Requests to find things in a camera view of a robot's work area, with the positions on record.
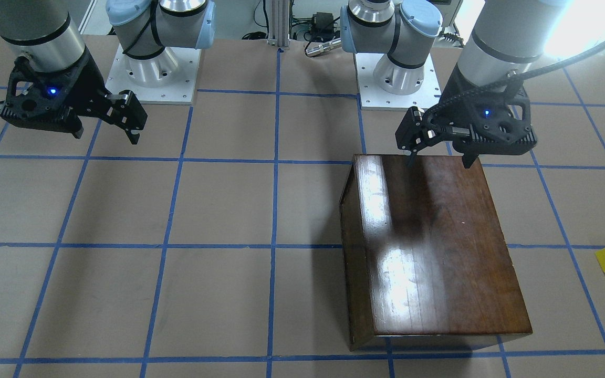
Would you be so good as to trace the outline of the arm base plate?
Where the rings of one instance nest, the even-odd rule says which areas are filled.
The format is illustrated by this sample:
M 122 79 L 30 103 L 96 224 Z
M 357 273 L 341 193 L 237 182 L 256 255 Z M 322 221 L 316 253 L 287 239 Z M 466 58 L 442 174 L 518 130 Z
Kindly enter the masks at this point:
M 442 95 L 430 55 L 423 66 L 396 66 L 385 54 L 355 54 L 356 79 L 362 110 L 428 109 Z
M 112 93 L 133 91 L 142 104 L 192 105 L 201 49 L 167 47 L 158 56 L 136 60 L 118 46 L 106 78 Z

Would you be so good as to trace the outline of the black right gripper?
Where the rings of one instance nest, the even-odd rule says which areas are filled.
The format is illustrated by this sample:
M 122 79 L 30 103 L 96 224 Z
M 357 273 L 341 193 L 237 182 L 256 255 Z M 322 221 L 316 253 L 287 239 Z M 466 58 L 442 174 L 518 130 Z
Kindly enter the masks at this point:
M 34 71 L 24 54 L 15 58 L 0 117 L 15 127 L 65 132 L 81 139 L 80 116 L 105 116 L 108 124 L 125 132 L 131 144 L 138 144 L 148 119 L 134 91 L 108 94 L 89 48 L 77 62 L 56 72 Z

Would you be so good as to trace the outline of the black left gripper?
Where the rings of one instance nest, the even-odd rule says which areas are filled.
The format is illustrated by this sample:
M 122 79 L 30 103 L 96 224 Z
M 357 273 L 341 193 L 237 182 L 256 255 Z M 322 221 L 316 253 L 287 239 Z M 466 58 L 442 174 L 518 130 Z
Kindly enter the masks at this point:
M 507 87 L 512 98 L 504 93 L 505 88 L 492 89 L 463 97 L 429 116 L 435 134 L 451 140 L 453 148 L 463 154 L 465 169 L 470 169 L 479 155 L 522 155 L 535 148 L 530 99 L 523 83 Z M 410 151 L 408 167 L 419 151 L 435 145 L 435 135 L 423 113 L 418 106 L 411 106 L 394 133 L 397 148 Z

